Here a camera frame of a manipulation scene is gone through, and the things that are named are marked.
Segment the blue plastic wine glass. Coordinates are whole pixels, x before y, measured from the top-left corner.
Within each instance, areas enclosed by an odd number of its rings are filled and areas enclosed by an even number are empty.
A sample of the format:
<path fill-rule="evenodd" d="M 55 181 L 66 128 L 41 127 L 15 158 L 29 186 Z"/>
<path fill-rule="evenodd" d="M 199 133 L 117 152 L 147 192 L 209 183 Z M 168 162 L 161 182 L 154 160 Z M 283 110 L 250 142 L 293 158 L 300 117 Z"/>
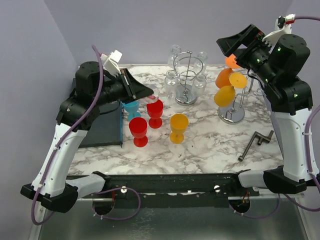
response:
<path fill-rule="evenodd" d="M 133 118 L 141 117 L 139 113 L 140 103 L 133 101 L 130 103 L 123 103 L 124 110 L 128 113 L 127 120 L 130 122 Z"/>

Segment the red plastic wine glass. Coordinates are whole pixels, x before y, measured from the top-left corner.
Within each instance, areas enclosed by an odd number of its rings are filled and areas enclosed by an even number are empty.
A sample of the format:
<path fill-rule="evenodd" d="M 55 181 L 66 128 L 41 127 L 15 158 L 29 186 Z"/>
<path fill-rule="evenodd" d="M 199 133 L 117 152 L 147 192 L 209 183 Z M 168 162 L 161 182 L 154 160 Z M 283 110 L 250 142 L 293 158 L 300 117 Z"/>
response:
<path fill-rule="evenodd" d="M 154 103 L 149 103 L 146 105 L 147 113 L 150 117 L 148 124 L 153 129 L 158 129 L 162 126 L 163 121 L 161 119 L 161 116 L 163 114 L 164 110 L 164 104 L 163 102 L 158 99 Z"/>
<path fill-rule="evenodd" d="M 148 130 L 147 121 L 142 117 L 135 117 L 129 122 L 129 130 L 133 136 L 133 143 L 136 147 L 143 148 L 148 143 L 146 136 Z"/>

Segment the dark orange wine glass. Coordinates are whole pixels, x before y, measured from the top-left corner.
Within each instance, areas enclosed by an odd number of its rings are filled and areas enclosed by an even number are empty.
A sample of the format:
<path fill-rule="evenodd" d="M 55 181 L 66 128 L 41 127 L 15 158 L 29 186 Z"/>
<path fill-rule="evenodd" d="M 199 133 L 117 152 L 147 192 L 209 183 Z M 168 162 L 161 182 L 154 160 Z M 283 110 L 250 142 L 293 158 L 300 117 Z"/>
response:
<path fill-rule="evenodd" d="M 225 86 L 230 86 L 231 83 L 229 81 L 229 75 L 234 72 L 235 69 L 239 69 L 240 66 L 237 65 L 236 56 L 231 54 L 230 56 L 225 58 L 225 64 L 227 68 L 223 69 L 217 76 L 215 84 L 221 89 Z"/>

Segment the yellow-orange wine glass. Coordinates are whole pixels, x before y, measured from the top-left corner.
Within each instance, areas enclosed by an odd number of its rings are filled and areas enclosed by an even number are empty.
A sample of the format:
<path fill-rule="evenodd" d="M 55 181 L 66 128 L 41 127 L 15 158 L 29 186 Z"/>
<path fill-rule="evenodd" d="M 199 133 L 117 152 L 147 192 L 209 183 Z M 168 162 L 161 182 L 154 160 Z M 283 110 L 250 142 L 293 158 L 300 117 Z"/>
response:
<path fill-rule="evenodd" d="M 223 86 L 214 96 L 214 102 L 219 107 L 227 107 L 236 97 L 236 89 L 244 89 L 247 86 L 247 78 L 239 72 L 233 72 L 228 77 L 230 85 Z"/>

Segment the clear wine glass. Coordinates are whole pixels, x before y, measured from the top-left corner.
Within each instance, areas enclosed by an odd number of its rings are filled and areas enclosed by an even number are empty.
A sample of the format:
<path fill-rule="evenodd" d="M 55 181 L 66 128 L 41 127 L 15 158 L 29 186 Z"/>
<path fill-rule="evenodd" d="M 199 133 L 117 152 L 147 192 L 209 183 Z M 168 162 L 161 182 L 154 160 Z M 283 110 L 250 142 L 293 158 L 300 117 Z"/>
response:
<path fill-rule="evenodd" d="M 154 84 L 149 84 L 147 87 L 150 88 L 153 93 L 143 99 L 145 104 L 153 104 L 162 97 L 166 97 L 168 100 L 172 100 L 175 97 L 174 91 L 161 92 L 160 89 Z"/>

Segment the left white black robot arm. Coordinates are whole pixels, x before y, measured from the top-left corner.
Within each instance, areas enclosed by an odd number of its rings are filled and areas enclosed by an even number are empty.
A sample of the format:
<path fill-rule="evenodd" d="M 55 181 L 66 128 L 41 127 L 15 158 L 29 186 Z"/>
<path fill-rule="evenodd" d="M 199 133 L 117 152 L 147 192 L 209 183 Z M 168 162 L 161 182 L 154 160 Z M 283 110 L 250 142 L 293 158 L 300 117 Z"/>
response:
<path fill-rule="evenodd" d="M 68 212 L 79 198 L 94 193 L 104 198 L 110 194 L 109 176 L 99 171 L 67 180 L 74 156 L 99 117 L 100 107 L 116 101 L 128 104 L 154 94 L 153 89 L 138 82 L 127 68 L 112 73 L 97 61 L 82 63 L 74 81 L 74 93 L 59 107 L 45 161 L 37 177 L 20 191 L 28 199 L 58 213 Z"/>

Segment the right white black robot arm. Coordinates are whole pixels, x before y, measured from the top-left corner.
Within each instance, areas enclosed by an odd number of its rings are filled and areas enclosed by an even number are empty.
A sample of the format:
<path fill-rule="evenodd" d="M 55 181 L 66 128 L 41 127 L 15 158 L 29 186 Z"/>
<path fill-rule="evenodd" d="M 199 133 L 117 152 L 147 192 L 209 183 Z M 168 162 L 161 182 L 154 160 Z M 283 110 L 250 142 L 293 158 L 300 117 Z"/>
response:
<path fill-rule="evenodd" d="M 283 165 L 269 170 L 245 170 L 235 174 L 230 191 L 241 196 L 250 187 L 276 194 L 297 194 L 319 186 L 320 170 L 312 143 L 315 116 L 312 90 L 298 74 L 310 56 L 306 41 L 298 35 L 274 31 L 264 34 L 250 24 L 241 32 L 217 40 L 224 56 L 253 71 L 264 84 L 274 122 L 278 124 Z"/>

